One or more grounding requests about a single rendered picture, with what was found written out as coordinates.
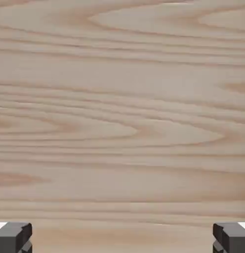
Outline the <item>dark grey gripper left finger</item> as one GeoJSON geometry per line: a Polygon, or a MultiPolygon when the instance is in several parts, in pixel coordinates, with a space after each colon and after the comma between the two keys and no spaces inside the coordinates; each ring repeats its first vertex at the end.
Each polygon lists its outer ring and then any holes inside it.
{"type": "Polygon", "coordinates": [[[0,222],[0,253],[33,253],[29,222],[0,222]]]}

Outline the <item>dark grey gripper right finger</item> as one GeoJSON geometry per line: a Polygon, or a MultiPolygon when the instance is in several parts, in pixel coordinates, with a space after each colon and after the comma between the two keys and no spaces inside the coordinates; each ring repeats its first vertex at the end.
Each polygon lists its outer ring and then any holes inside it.
{"type": "Polygon", "coordinates": [[[214,223],[212,234],[212,253],[245,253],[245,222],[214,223]]]}

